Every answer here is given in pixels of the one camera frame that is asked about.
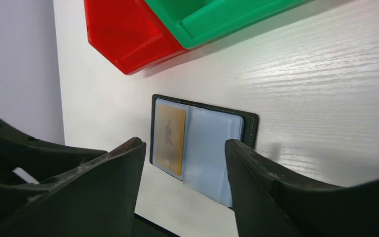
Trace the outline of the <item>black leather card holder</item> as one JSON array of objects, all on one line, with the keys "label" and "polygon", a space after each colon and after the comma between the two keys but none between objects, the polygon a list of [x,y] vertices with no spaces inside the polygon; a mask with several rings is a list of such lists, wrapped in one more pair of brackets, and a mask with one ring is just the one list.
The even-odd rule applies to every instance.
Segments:
[{"label": "black leather card holder", "polygon": [[[171,174],[154,160],[155,115],[159,104],[186,110],[181,176]],[[259,122],[260,117],[255,113],[155,94],[152,96],[150,163],[185,186],[231,208],[225,143],[236,139],[255,148]]]}]

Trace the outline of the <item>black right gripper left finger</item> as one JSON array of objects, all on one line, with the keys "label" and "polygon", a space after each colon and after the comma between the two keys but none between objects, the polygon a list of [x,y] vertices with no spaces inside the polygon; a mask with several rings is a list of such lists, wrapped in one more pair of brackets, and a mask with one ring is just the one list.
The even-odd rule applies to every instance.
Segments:
[{"label": "black right gripper left finger", "polygon": [[128,237],[146,155],[133,137],[39,184],[0,183],[0,237]]}]

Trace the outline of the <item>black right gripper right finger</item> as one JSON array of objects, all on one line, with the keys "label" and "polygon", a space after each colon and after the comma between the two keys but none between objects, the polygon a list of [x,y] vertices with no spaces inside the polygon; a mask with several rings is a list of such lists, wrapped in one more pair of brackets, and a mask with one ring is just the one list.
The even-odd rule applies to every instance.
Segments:
[{"label": "black right gripper right finger", "polygon": [[225,155],[241,237],[379,237],[379,179],[327,184],[236,139],[226,141]]}]

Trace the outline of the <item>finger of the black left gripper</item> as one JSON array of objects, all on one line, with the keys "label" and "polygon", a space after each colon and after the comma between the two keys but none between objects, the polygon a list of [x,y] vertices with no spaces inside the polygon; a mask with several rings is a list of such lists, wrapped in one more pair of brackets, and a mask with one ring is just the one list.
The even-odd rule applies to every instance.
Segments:
[{"label": "finger of the black left gripper", "polygon": [[37,139],[0,119],[0,183],[19,185],[13,173],[21,168],[41,182],[106,154],[103,150],[70,147]]}]

